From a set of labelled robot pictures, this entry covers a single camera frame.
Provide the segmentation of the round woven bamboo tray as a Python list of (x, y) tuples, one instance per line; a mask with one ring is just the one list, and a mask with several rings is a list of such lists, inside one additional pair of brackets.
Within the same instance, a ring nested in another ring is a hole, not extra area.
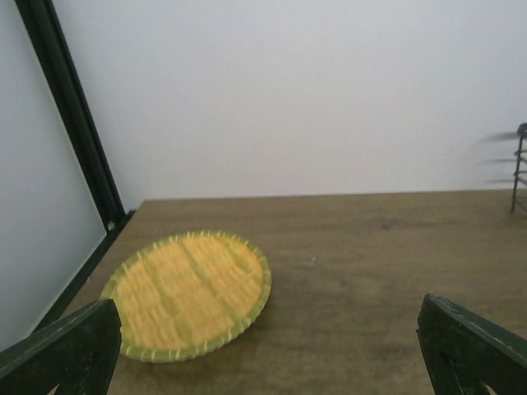
[(272, 286), (264, 253), (220, 230), (170, 235), (125, 259), (101, 299), (121, 321), (122, 356), (190, 360), (236, 339), (261, 314)]

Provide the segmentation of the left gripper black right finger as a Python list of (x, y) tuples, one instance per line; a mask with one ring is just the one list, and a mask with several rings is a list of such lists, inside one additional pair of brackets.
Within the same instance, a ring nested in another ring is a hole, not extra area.
[(425, 295), (417, 337), (434, 393), (526, 393), (526, 340), (465, 307)]

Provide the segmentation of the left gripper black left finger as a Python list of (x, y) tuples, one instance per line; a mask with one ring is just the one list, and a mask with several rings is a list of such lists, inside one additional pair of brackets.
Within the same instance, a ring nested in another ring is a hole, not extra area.
[(121, 345), (113, 300), (97, 300), (1, 352), (2, 394), (106, 394)]

